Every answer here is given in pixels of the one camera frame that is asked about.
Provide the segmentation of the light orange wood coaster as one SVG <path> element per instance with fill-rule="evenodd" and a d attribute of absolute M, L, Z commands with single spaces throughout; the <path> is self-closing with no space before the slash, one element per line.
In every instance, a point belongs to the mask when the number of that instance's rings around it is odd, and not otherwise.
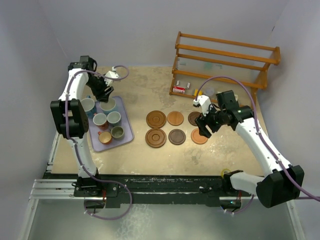
<path fill-rule="evenodd" d="M 205 144 L 208 141 L 208 138 L 200 135 L 199 129 L 196 128 L 191 132 L 191 140 L 198 145 Z"/>

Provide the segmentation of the dark wood coaster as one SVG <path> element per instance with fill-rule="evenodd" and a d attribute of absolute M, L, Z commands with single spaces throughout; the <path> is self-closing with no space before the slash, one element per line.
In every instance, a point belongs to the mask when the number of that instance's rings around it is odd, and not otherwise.
<path fill-rule="evenodd" d="M 192 126 L 197 126 L 196 123 L 196 119 L 201 115 L 200 112 L 198 111 L 192 111 L 189 115 L 188 115 L 188 122 L 192 125 Z"/>

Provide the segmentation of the light blue mug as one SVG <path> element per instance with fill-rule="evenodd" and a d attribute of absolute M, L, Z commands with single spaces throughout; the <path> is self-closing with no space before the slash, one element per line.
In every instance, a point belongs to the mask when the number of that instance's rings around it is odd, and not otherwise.
<path fill-rule="evenodd" d="M 108 99 L 108 102 L 100 102 L 99 103 L 100 109 L 102 112 L 106 115 L 108 115 L 111 112 L 117 112 L 117 103 L 113 97 L 110 97 Z"/>

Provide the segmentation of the large blue mug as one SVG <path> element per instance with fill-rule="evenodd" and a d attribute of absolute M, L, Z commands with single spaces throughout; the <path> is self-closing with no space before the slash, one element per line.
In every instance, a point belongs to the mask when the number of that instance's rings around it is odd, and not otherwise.
<path fill-rule="evenodd" d="M 96 103 L 91 97 L 86 97 L 80 101 L 86 116 L 93 119 L 97 113 Z"/>

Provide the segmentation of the dark walnut coaster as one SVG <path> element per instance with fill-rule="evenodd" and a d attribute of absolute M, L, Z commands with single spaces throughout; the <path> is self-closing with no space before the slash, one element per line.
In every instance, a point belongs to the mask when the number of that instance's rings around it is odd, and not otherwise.
<path fill-rule="evenodd" d="M 168 139 L 174 145 L 181 145 L 186 140 L 186 134 L 181 129 L 173 129 L 169 132 Z"/>

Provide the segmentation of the large brown ringed coaster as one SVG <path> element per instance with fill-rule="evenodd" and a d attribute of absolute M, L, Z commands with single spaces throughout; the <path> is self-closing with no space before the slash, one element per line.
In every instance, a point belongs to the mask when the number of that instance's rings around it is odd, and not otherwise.
<path fill-rule="evenodd" d="M 159 110 L 153 110 L 146 116 L 146 123 L 151 128 L 162 128 L 167 121 L 166 115 Z"/>

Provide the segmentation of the large brown grooved coaster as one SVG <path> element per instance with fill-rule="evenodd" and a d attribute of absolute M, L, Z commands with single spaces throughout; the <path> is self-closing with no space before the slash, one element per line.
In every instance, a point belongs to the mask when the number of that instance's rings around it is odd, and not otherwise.
<path fill-rule="evenodd" d="M 162 147 L 166 140 L 166 133 L 160 128 L 152 128 L 145 134 L 145 141 L 152 148 Z"/>

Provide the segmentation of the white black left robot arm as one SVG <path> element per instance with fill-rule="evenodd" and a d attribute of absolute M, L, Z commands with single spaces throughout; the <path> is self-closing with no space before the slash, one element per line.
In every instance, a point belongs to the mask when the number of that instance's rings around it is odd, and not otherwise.
<path fill-rule="evenodd" d="M 85 86 L 89 86 L 98 101 L 107 103 L 114 88 L 111 80 L 96 73 L 97 62 L 88 55 L 68 66 L 68 80 L 58 100 L 50 103 L 56 130 L 70 144 L 78 163 L 78 177 L 72 185 L 76 191 L 98 196 L 103 184 L 95 166 L 87 140 L 89 117 L 81 103 Z"/>

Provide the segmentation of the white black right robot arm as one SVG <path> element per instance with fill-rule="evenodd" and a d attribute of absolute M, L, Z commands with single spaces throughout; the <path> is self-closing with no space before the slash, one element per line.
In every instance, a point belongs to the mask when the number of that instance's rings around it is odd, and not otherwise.
<path fill-rule="evenodd" d="M 193 100 L 194 107 L 201 108 L 200 116 L 195 119 L 199 134 L 210 138 L 222 126 L 230 126 L 247 144 L 263 171 L 262 177 L 242 170 L 223 174 L 223 192 L 228 196 L 238 191 L 247 192 L 258 197 L 266 208 L 297 199 L 304 170 L 299 165 L 293 166 L 282 156 L 256 121 L 251 107 L 240 106 L 233 91 L 216 96 L 218 108 L 206 95 Z"/>

